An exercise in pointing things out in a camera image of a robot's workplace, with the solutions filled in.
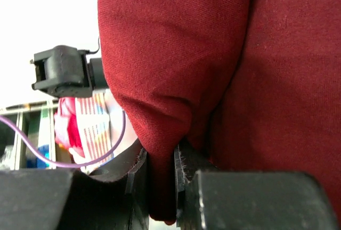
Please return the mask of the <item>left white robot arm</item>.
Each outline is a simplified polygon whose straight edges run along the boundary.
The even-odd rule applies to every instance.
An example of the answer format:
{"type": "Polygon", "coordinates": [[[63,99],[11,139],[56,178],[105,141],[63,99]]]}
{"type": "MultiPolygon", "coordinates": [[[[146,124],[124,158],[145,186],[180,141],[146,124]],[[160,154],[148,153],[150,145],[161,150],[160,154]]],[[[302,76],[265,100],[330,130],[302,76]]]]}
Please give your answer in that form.
{"type": "Polygon", "coordinates": [[[96,53],[58,45],[34,54],[30,61],[36,75],[32,89],[55,98],[89,98],[94,92],[107,89],[102,59],[86,58],[96,53]]]}

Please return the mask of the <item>dark red t shirt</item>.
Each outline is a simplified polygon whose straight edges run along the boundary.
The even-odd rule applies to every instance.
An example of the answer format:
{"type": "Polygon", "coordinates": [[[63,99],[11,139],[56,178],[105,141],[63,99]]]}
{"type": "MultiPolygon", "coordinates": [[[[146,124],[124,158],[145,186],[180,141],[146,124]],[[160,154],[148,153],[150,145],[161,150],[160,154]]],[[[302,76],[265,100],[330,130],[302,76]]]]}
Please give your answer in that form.
{"type": "Polygon", "coordinates": [[[340,0],[98,0],[108,86],[176,219],[173,151],[313,175],[340,215],[340,0]]]}

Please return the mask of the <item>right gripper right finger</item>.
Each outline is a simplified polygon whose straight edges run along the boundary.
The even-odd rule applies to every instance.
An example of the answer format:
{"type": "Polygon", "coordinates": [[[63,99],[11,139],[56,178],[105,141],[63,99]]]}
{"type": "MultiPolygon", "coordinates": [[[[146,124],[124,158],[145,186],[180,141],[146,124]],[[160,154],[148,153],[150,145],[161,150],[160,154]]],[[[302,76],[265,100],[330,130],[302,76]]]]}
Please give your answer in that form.
{"type": "Polygon", "coordinates": [[[337,229],[321,185],[303,172],[222,171],[188,142],[174,150],[181,229],[337,229]]]}

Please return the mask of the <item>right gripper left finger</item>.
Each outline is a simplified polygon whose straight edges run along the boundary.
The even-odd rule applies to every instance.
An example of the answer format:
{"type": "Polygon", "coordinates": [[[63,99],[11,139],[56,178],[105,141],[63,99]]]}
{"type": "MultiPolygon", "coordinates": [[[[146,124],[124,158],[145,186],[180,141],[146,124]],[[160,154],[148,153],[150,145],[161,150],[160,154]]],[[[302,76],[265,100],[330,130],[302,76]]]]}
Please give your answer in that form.
{"type": "Polygon", "coordinates": [[[1,229],[148,229],[147,153],[135,141],[104,166],[1,172],[1,229]]]}

